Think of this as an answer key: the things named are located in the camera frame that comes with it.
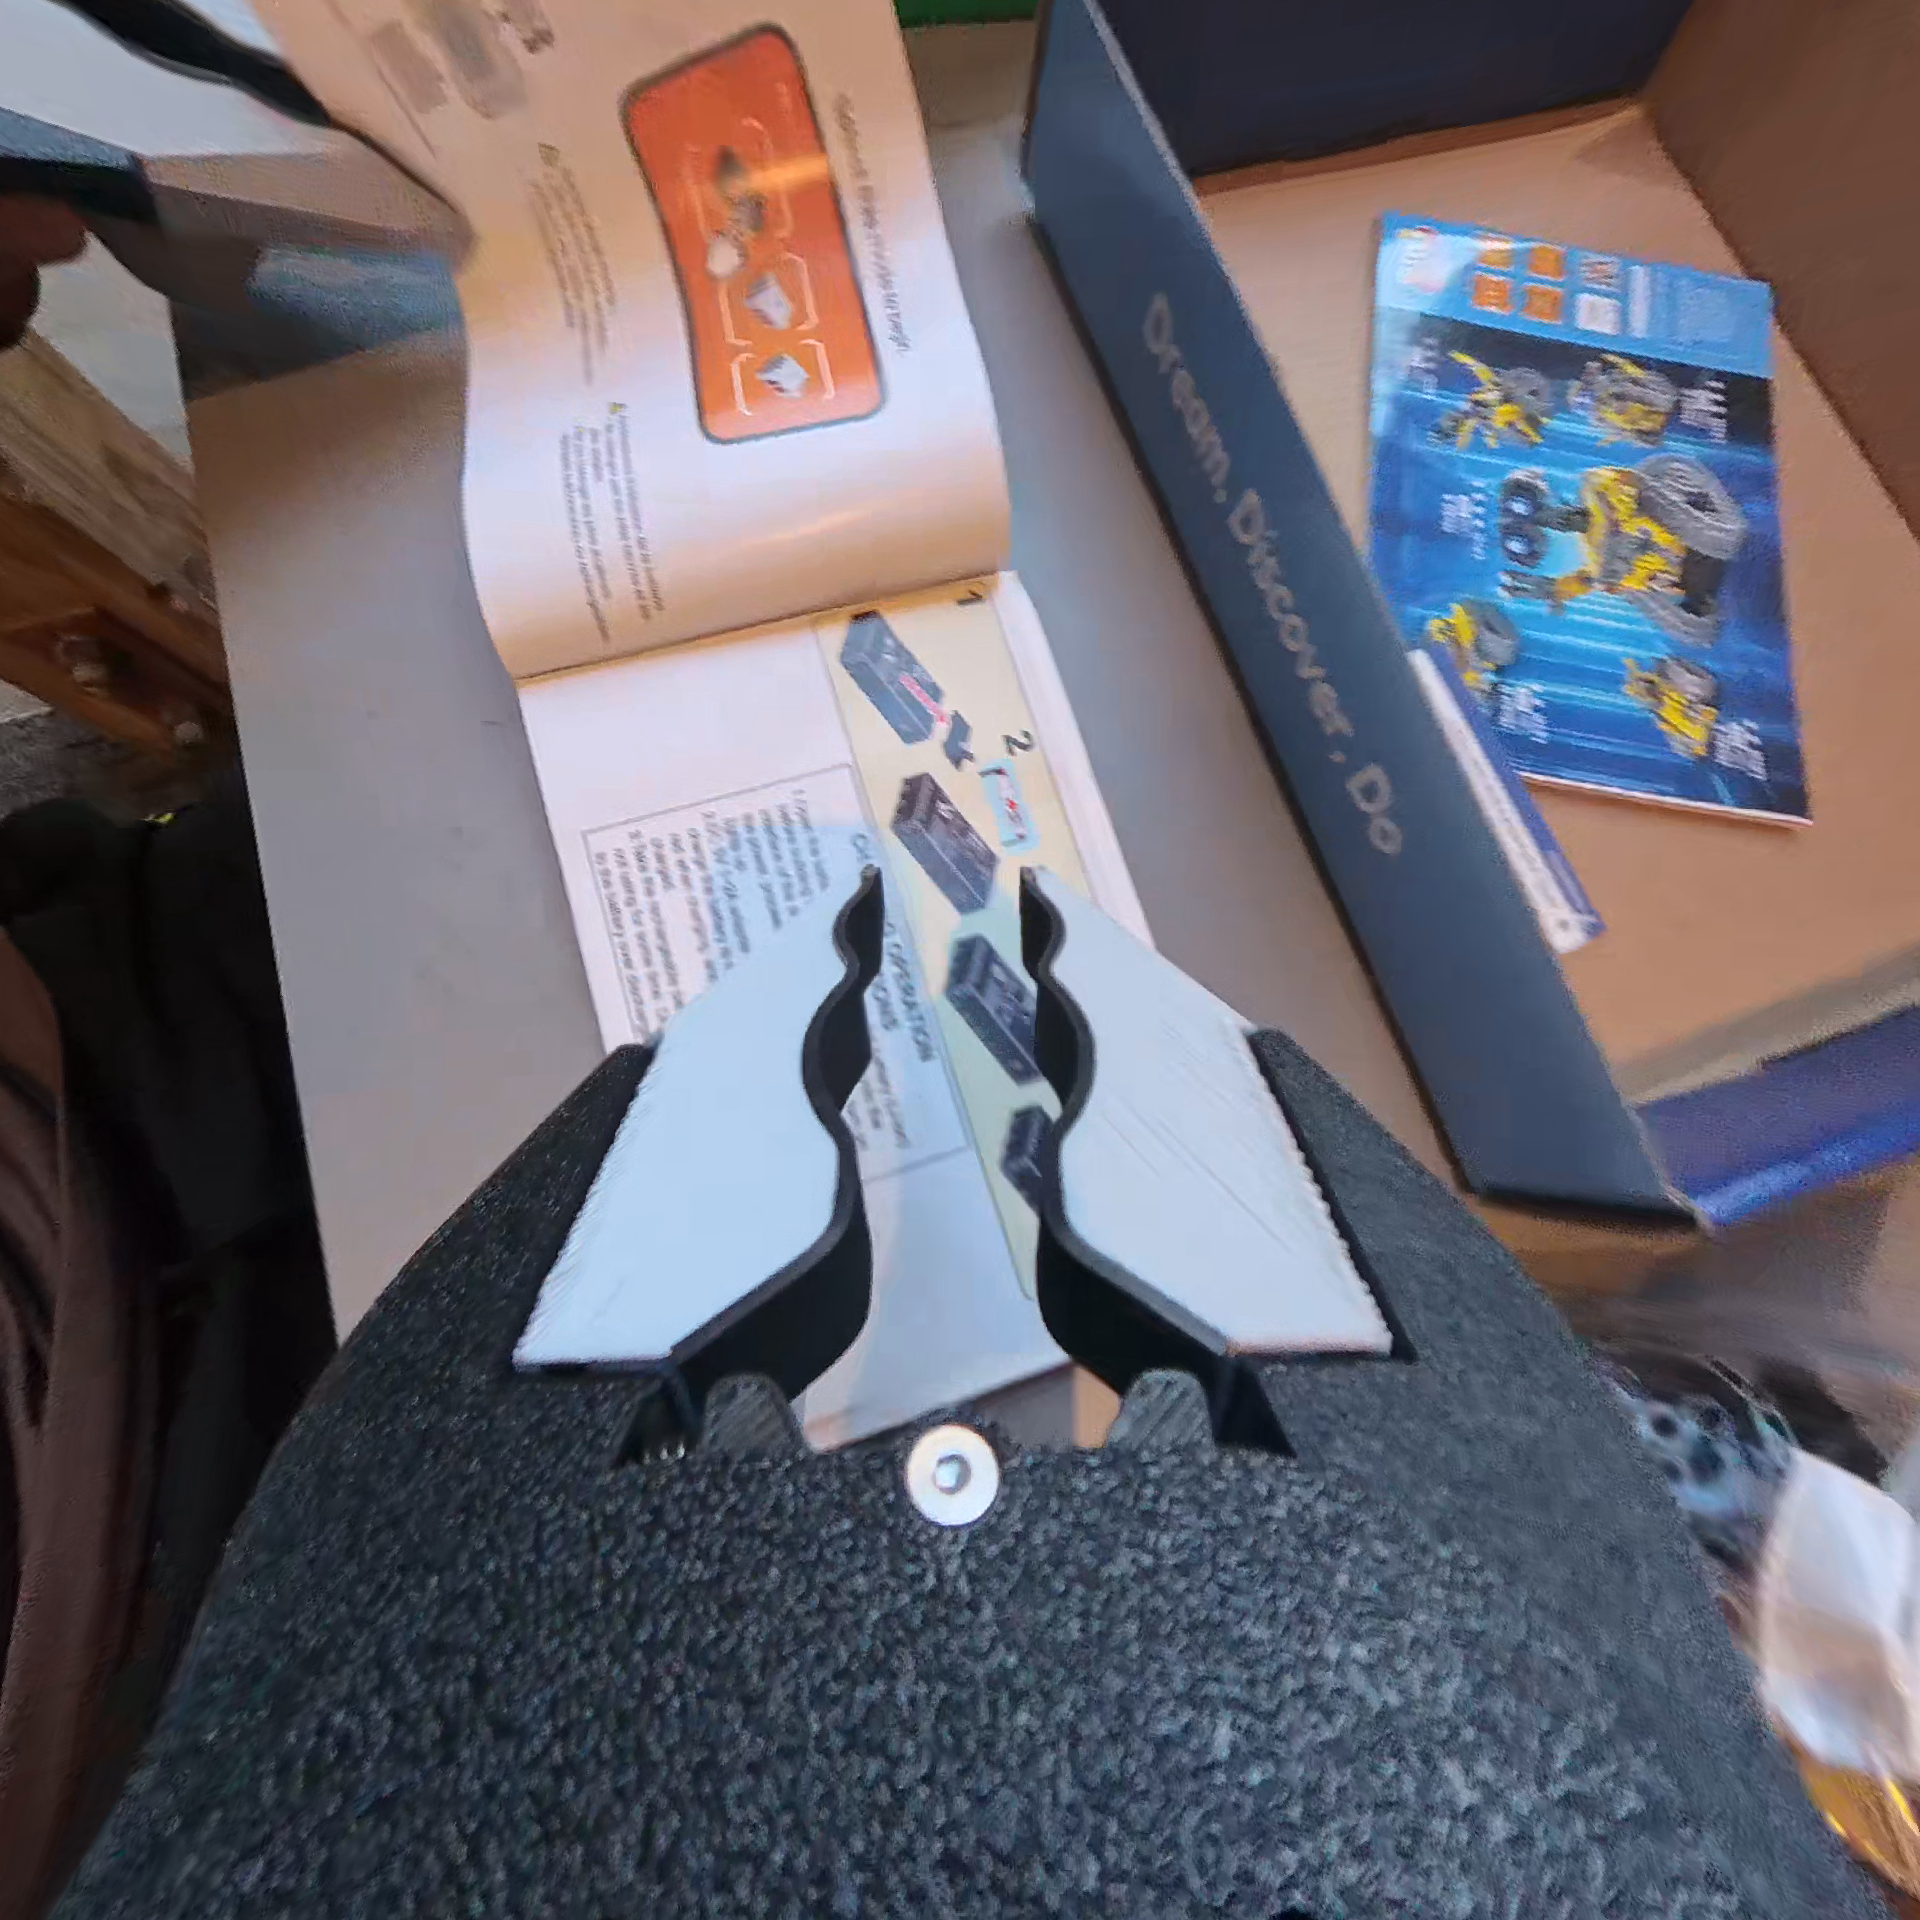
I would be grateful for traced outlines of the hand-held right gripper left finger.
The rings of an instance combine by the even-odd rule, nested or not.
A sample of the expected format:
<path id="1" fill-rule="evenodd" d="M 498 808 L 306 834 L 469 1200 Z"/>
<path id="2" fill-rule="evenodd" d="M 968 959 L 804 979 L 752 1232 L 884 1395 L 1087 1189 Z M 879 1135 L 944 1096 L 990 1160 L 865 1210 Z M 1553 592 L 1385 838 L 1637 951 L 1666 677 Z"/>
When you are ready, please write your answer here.
<path id="1" fill-rule="evenodd" d="M 881 878 L 860 869 L 662 1028 L 514 1343 L 519 1376 L 632 1374 L 698 1410 L 794 1399 L 863 1330 L 873 1236 L 845 1109 L 873 1062 Z"/>

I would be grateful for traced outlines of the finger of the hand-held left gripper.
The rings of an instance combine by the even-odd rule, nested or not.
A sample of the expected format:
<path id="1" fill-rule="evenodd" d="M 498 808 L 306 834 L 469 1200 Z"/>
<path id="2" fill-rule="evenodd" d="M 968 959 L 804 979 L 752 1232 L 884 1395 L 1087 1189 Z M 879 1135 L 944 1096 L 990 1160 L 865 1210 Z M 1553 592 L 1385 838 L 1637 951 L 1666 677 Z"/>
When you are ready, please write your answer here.
<path id="1" fill-rule="evenodd" d="M 2 108 L 137 154 L 330 127 L 252 5 L 4 2 Z"/>
<path id="2" fill-rule="evenodd" d="M 2 115 L 12 195 L 71 205 L 164 304 L 183 392 L 205 398 L 452 325 L 473 228 L 359 136 L 145 156 Z"/>

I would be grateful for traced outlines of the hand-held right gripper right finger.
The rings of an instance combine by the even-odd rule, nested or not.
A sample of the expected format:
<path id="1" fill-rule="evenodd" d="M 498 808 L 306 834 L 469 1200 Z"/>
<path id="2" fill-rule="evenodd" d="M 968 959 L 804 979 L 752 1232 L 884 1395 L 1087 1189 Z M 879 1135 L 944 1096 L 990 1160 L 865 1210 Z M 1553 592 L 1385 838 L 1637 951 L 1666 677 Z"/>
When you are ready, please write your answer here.
<path id="1" fill-rule="evenodd" d="M 1039 1147 L 1037 1303 L 1119 1402 L 1186 1380 L 1270 1420 L 1263 1370 L 1397 1356 L 1397 1325 L 1233 1008 L 1054 871 L 1020 879 Z"/>

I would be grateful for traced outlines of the blue-cover instruction booklet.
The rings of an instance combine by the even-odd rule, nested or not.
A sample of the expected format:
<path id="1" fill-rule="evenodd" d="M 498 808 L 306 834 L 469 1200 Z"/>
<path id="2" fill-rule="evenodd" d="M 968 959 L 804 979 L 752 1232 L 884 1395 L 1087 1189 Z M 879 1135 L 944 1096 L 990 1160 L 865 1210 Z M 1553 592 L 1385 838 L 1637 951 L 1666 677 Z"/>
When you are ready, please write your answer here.
<path id="1" fill-rule="evenodd" d="M 464 531 L 593 1018 L 648 1042 L 874 869 L 871 1314 L 824 1450 L 1065 1364 L 1020 879 L 1148 940 L 1012 555 L 896 7 L 263 5 L 465 224 Z"/>

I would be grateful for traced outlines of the grey desk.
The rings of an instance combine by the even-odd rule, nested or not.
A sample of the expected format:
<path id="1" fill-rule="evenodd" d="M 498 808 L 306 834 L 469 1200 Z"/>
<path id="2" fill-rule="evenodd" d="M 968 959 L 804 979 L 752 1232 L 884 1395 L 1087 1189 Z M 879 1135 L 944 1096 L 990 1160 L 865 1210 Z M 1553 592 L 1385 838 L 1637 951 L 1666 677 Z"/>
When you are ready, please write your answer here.
<path id="1" fill-rule="evenodd" d="M 1145 922 L 1455 1186 L 1030 231 L 1033 47 L 905 34 L 1015 568 Z M 354 351 L 261 350 L 185 410 L 338 1336 L 604 1052 L 464 554 L 464 338 L 423 285 L 445 327 L 381 341 L 389 285 L 350 279 Z"/>

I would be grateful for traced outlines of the blue cardboard box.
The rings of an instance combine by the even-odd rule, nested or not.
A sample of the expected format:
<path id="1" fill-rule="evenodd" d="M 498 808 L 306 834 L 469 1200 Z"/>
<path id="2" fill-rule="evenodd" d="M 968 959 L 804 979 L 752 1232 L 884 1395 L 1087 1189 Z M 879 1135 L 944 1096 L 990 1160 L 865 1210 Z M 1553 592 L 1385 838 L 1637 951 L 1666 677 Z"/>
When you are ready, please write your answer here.
<path id="1" fill-rule="evenodd" d="M 1042 5 L 1030 224 L 1463 1184 L 1705 1232 L 1914 1160 L 1914 1008 L 1626 1101 L 1524 886 L 1530 800 L 1407 647 L 1096 5 Z"/>

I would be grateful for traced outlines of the clear bag dark wheels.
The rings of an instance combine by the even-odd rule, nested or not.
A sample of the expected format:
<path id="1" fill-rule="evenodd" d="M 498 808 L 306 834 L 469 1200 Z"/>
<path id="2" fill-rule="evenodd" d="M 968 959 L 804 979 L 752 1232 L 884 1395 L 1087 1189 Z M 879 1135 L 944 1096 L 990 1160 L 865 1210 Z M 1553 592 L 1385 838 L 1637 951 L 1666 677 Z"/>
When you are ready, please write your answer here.
<path id="1" fill-rule="evenodd" d="M 1887 1452 L 1806 1364 L 1737 1370 L 1720 1357 L 1597 1336 L 1585 1354 L 1686 1517 L 1734 1643 L 1757 1664 L 1759 1563 L 1793 1460 L 1807 1453 L 1881 1480 Z M 1918 1915 L 1914 1782 L 1878 1767 L 1829 1765 L 1789 1734 L 1782 1741 L 1810 1803 L 1887 1911 Z"/>

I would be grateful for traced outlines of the thin blue printed leaflet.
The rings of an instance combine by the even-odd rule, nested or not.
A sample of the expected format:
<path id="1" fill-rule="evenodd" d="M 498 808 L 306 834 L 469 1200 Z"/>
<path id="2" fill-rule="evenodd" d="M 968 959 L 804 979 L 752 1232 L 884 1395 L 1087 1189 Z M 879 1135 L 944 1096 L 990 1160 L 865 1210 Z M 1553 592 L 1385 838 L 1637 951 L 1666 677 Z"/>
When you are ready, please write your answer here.
<path id="1" fill-rule="evenodd" d="M 1390 211 L 1366 538 L 1530 784 L 1813 818 L 1759 279 Z"/>

